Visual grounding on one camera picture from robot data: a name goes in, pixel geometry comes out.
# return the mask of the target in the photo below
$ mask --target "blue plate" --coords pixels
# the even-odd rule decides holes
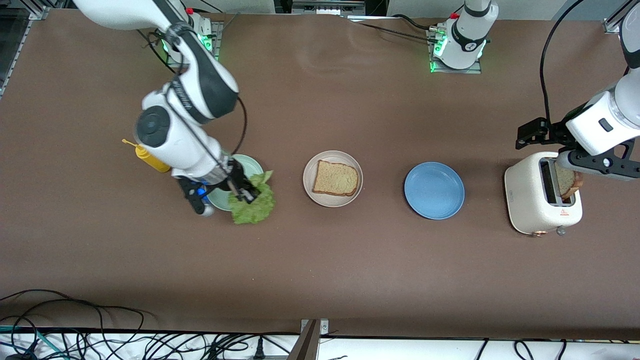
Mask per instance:
[[[432,220],[455,215],[465,201],[460,176],[441,163],[421,163],[404,180],[404,196],[416,213]]]

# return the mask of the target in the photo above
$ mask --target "cable connector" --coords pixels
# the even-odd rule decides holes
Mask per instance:
[[[253,360],[262,360],[266,356],[264,355],[264,350],[262,349],[262,336],[258,338],[258,346],[255,348],[255,355],[253,356]]]

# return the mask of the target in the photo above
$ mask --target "green plate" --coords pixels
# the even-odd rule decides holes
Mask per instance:
[[[234,155],[234,159],[236,159],[240,164],[242,164],[244,168],[244,176],[247,179],[251,178],[251,176],[255,174],[261,174],[264,171],[262,170],[262,166],[258,164],[258,161],[255,161],[253,158],[247,155]],[[231,207],[229,206],[229,193],[220,189],[213,190],[207,198],[211,201],[211,204],[216,208],[223,211],[231,211]]]

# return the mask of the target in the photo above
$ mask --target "white floor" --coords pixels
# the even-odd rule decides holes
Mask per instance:
[[[142,360],[145,353],[145,346],[157,349],[152,356],[159,359],[171,351],[170,347],[163,347],[156,340],[144,338],[145,336],[156,336],[158,339],[162,334],[140,334],[136,335],[133,341],[124,345],[117,354],[123,360]],[[182,335],[171,341],[171,346],[175,347],[192,335]],[[61,340],[60,334],[49,334],[46,338],[55,346],[64,349],[65,346]],[[73,348],[76,344],[76,335],[67,334],[69,347]],[[109,340],[126,341],[130,334],[106,334]],[[181,350],[202,348],[211,344],[215,335],[207,334],[198,337],[180,347]],[[297,339],[297,336],[268,336],[269,339],[281,344],[287,349],[291,349]],[[33,341],[33,334],[16,334],[14,336],[15,345],[27,348]],[[92,343],[101,341],[101,334],[92,334],[90,341]],[[8,333],[0,334],[1,343],[11,343]],[[321,339],[318,352],[318,360],[336,359],[346,356],[345,360],[374,360],[374,359],[423,359],[423,360],[474,360],[482,345],[481,340],[374,340],[374,339]],[[257,338],[247,341],[248,348],[244,351],[225,352],[224,358],[231,359],[252,359],[255,353]],[[562,344],[557,341],[527,341],[533,358],[535,360],[556,360]],[[116,349],[120,344],[111,343],[110,346]],[[106,360],[111,351],[100,343],[95,346],[96,350],[102,354],[102,359]],[[520,347],[521,353],[526,360],[528,355],[524,348]],[[264,352],[267,356],[285,356],[286,353],[274,345],[264,342]],[[5,358],[15,352],[9,346],[0,344],[0,359]],[[40,341],[35,350],[39,359],[55,351]],[[204,350],[185,353],[182,356],[184,360],[200,360]],[[99,360],[97,354],[89,351],[86,355],[88,360]],[[109,360],[117,360],[115,356],[108,358]],[[180,355],[172,354],[168,360],[182,360]],[[487,344],[482,358],[503,359],[503,360],[519,360],[519,357],[513,350],[513,341],[493,340]],[[569,342],[562,360],[640,360],[640,345],[638,344],[622,344],[622,343],[591,343],[591,342]]]

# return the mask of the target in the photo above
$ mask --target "plate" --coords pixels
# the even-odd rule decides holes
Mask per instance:
[[[233,158],[242,164],[244,176],[246,176],[247,179],[251,178],[251,176],[255,174],[261,174],[264,172],[262,170],[262,166],[258,164],[258,161],[255,161],[250,156],[236,154]],[[215,189],[207,195],[207,198],[216,208],[223,211],[231,211],[231,207],[229,206],[229,193],[230,192],[226,192],[224,190]]]
[[[465,187],[460,176],[447,165],[421,163],[406,176],[404,196],[416,213],[432,220],[443,220],[462,208]]]
[[[342,163],[356,169],[356,172],[358,173],[358,186],[356,188],[356,192],[352,196],[334,196],[327,195],[325,193],[314,193],[314,183],[318,173],[318,161],[320,160],[329,161],[330,163]],[[322,206],[326,206],[327,208],[339,208],[353,201],[353,199],[355,199],[360,193],[360,190],[362,190],[362,168],[360,168],[360,164],[358,164],[356,159],[345,152],[337,150],[324,151],[309,160],[305,167],[305,171],[302,174],[302,183],[304,184],[305,191],[311,200]]]

